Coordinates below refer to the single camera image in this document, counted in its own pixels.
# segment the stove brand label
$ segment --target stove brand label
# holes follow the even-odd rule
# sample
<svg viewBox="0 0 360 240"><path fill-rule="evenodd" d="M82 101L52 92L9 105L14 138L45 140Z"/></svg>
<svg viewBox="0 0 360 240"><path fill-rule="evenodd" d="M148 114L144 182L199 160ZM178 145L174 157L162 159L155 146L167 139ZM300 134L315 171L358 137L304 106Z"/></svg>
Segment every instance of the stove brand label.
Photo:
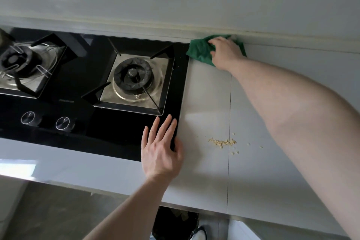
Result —
<svg viewBox="0 0 360 240"><path fill-rule="evenodd" d="M70 100L63 100L63 99L59 99L59 102L70 102L70 103L74 103L74 101L70 101Z"/></svg>

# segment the gas stove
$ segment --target gas stove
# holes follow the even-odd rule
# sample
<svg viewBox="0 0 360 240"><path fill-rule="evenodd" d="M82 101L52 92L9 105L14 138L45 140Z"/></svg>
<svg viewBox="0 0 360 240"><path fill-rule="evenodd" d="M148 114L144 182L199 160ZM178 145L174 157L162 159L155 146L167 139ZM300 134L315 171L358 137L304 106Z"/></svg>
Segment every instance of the gas stove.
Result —
<svg viewBox="0 0 360 240"><path fill-rule="evenodd" d="M25 28L5 36L2 138L140 161L144 127L179 118L188 44Z"/></svg>

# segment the control knob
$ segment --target control knob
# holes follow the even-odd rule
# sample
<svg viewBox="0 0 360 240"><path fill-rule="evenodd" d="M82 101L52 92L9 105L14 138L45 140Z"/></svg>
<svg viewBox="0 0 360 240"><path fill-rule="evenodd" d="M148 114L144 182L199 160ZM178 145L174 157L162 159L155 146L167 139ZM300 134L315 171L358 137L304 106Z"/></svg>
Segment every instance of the control knob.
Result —
<svg viewBox="0 0 360 240"><path fill-rule="evenodd" d="M41 123L42 119L43 119L43 117L40 116L39 114L36 114L33 111L29 111L29 112L26 112L24 115L22 115L20 121L22 124L25 124L25 125L38 126Z"/></svg>
<svg viewBox="0 0 360 240"><path fill-rule="evenodd" d="M61 117L56 121L55 127L58 130L71 132L74 129L75 120L70 119L69 117Z"/></svg>

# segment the green cloth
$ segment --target green cloth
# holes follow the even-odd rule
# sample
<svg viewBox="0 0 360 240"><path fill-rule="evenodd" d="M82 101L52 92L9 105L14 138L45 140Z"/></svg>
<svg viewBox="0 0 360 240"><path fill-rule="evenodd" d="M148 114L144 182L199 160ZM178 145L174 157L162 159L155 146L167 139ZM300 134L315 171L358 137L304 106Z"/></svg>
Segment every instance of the green cloth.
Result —
<svg viewBox="0 0 360 240"><path fill-rule="evenodd" d="M191 40L189 49L187 50L186 54L188 56L190 56L192 59L195 59L200 62L207 63L208 65L214 66L214 64L211 61L212 56L211 56L210 51L214 51L215 46L213 44L209 44L208 41L210 39L213 39L213 38L219 37L219 36L222 36L224 38L229 38L231 35L230 34L226 34L226 35L214 34L214 35L207 36L203 39ZM244 44L237 39L233 39L233 37L231 38L231 40L234 41L235 44L240 47L241 53L244 56L246 56Z"/></svg>

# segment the burner cap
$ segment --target burner cap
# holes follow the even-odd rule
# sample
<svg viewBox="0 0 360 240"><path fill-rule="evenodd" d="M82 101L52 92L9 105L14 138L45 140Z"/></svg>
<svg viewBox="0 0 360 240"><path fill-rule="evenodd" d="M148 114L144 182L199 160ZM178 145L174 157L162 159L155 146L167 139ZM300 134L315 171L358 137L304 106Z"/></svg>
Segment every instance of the burner cap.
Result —
<svg viewBox="0 0 360 240"><path fill-rule="evenodd" d="M19 78L30 77L39 64L41 64L41 58L27 46L10 46L0 56L0 69L9 74L15 71Z"/></svg>
<svg viewBox="0 0 360 240"><path fill-rule="evenodd" d="M114 71L114 82L129 95L142 94L154 79L151 66L145 59L135 57L121 62Z"/></svg>

